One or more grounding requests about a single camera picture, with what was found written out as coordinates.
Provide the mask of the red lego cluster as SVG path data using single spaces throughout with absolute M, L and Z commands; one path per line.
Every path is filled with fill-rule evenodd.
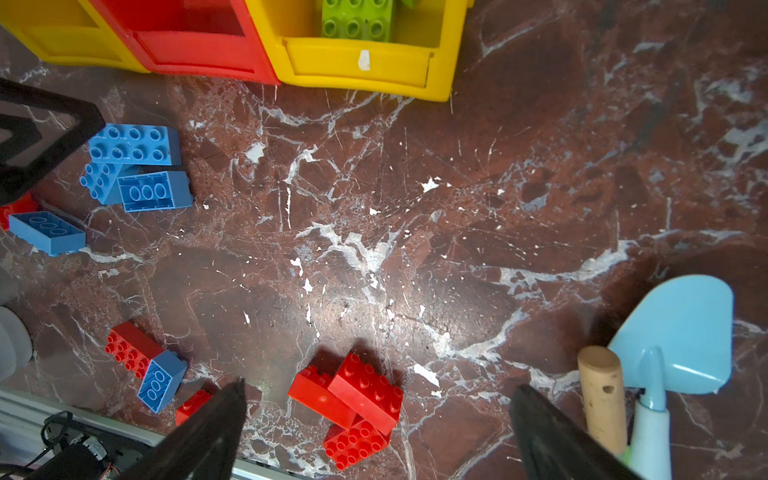
M 329 390 L 383 435 L 389 435 L 399 422 L 403 391 L 357 354 L 347 355 Z
M 357 414 L 330 391 L 330 382 L 330 375 L 321 373 L 315 366 L 309 365 L 296 375 L 288 396 L 333 424 L 349 430 Z
M 348 430 L 332 425 L 322 447 L 338 470 L 345 470 L 362 460 L 386 449 L 390 434 L 382 434 L 370 422 L 360 416 Z

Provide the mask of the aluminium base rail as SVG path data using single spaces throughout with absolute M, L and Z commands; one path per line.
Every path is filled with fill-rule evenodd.
M 97 451 L 106 452 L 107 459 L 113 460 L 121 473 L 165 439 L 162 434 L 3 387 L 1 440 L 14 449 L 17 458 L 28 461 L 45 448 L 41 433 L 59 434 L 68 414 L 72 420 L 65 439 L 96 438 L 100 443 Z

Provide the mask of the blue lego top brick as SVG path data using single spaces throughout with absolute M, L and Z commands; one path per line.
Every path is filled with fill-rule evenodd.
M 165 126 L 107 123 L 89 140 L 88 147 L 95 163 L 182 164 L 178 131 Z

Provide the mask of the red lego cluster left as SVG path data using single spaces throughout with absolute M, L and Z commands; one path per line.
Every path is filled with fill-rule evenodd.
M 315 366 L 309 365 L 296 375 L 288 396 L 333 424 L 349 430 L 357 414 L 330 391 L 330 382 L 330 375 L 321 373 Z

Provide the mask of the red lego left brick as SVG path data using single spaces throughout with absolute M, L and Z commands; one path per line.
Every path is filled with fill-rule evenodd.
M 151 360 L 163 353 L 164 348 L 131 321 L 126 321 L 110 330 L 104 351 L 136 378 L 143 379 Z

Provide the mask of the green toy trowel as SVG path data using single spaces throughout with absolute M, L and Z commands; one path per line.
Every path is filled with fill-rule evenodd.
M 590 436 L 629 465 L 625 390 L 619 357 L 606 347 L 587 346 L 578 352 L 577 362 Z

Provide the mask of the red lego brick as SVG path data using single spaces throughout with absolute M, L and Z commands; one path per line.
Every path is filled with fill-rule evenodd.
M 175 425 L 180 426 L 186 422 L 192 415 L 198 412 L 210 399 L 212 394 L 205 389 L 195 392 L 190 398 L 182 403 L 176 410 Z
M 164 348 L 131 321 L 126 321 L 110 330 L 104 351 L 136 378 L 143 379 L 151 360 L 163 353 Z

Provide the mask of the red lego far left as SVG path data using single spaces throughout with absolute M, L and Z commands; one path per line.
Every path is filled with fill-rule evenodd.
M 3 231 L 9 229 L 9 218 L 14 214 L 31 213 L 40 210 L 40 205 L 36 201 L 31 191 L 25 193 L 17 201 L 0 207 L 1 212 L 1 228 Z

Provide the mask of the yellow bin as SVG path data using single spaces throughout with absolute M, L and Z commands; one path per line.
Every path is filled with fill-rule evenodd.
M 324 1 L 248 1 L 278 79 L 301 87 L 449 99 L 472 1 L 395 8 L 389 42 L 324 38 Z
M 88 1 L 3 1 L 1 25 L 49 63 L 148 71 Z

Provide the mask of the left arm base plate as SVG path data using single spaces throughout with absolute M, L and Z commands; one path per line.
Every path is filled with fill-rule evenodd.
M 44 449 L 26 465 L 3 464 L 3 479 L 117 479 L 150 447 L 77 421 L 69 411 L 45 419 Z

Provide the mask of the red lego cluster bottom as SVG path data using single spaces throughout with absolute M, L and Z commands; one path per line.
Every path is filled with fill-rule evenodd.
M 390 434 L 382 434 L 370 422 L 360 416 L 348 430 L 332 425 L 322 447 L 338 470 L 345 470 L 362 460 L 386 449 Z

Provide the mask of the green lego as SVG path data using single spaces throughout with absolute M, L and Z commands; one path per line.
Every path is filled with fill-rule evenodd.
M 323 38 L 390 42 L 396 3 L 393 0 L 324 0 Z

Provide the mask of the blue lego left brick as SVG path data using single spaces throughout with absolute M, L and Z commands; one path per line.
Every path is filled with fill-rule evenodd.
M 9 230 L 51 257 L 86 247 L 84 231 L 48 211 L 10 215 Z

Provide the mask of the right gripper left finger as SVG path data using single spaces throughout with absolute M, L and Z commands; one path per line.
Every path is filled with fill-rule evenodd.
M 245 380 L 219 390 L 122 479 L 229 479 L 246 420 Z

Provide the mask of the red lego cluster top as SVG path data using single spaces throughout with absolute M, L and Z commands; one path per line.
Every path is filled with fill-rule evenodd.
M 329 390 L 383 435 L 389 435 L 399 422 L 403 391 L 357 354 L 347 355 Z

